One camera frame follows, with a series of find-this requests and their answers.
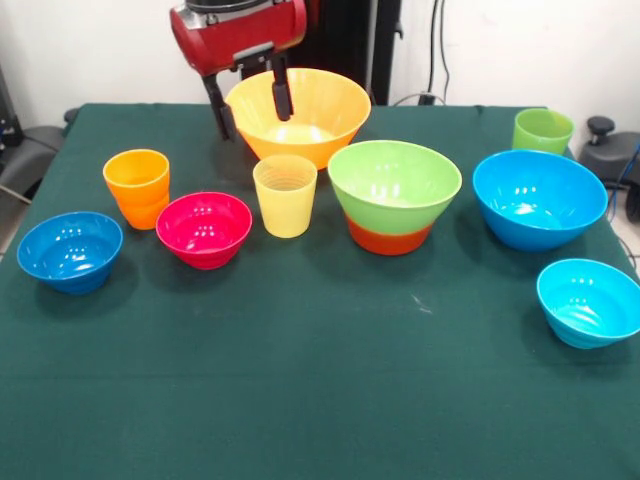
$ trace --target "orange cup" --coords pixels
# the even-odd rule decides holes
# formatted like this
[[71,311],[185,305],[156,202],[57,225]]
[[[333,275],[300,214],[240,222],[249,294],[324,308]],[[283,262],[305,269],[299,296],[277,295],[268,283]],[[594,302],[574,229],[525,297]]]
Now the orange cup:
[[128,150],[111,158],[102,174],[127,222],[153,230],[169,204],[169,159],[154,150]]

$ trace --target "green tablecloth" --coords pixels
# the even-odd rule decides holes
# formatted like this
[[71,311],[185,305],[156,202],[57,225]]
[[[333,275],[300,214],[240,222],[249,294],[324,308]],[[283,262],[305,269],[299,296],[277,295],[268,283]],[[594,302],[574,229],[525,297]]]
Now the green tablecloth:
[[358,140],[430,146],[464,185],[426,244],[384,258],[350,239],[326,174],[310,230],[264,231],[242,142],[207,106],[85,107],[18,238],[45,218],[123,218],[103,163],[165,152],[172,197],[238,195],[256,213],[232,264],[183,265],[125,228],[112,277],[69,297],[0,264],[2,479],[640,478],[640,339],[578,351],[549,331],[535,279],[573,256],[631,268],[606,221],[523,254],[485,227],[474,165],[516,109],[375,108]]

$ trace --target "plastic cup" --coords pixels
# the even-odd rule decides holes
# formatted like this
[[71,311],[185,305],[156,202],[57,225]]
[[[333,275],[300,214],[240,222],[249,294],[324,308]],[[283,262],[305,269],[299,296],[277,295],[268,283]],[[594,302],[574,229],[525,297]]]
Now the plastic cup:
[[169,204],[169,160],[154,150],[128,150],[111,158],[102,171],[127,222],[153,230]]
[[562,155],[573,135],[573,122],[546,108],[530,108],[516,115],[513,148]]
[[311,222],[318,171],[311,160],[274,155],[253,169],[264,227],[274,237],[302,235]]

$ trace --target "white wall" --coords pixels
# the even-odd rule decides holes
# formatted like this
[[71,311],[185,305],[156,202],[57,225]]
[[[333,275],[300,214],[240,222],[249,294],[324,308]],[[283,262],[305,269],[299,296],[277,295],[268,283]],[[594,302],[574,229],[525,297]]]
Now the white wall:
[[[0,0],[0,64],[25,126],[85,102],[204,102],[173,39],[180,0]],[[452,104],[547,105],[640,130],[640,0],[448,0]],[[391,100],[426,87],[431,1],[404,0]],[[441,92],[438,64],[435,90]],[[221,77],[226,92],[237,81]]]
[[[391,101],[427,87],[432,5],[404,0]],[[640,130],[640,1],[448,0],[445,8],[450,104],[559,110],[576,123],[574,152],[591,115]],[[441,94],[439,60],[436,71]]]
[[[171,33],[179,0],[0,0],[0,64],[23,126],[86,102],[208,102]],[[223,93],[237,76],[222,74]]]

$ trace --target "pink bowl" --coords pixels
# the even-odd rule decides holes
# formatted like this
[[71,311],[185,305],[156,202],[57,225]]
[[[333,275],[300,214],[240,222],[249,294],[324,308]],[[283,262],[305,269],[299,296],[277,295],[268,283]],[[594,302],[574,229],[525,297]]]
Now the pink bowl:
[[213,270],[238,253],[252,223],[251,210],[240,199],[201,192],[171,202],[158,217],[156,233],[186,264]]

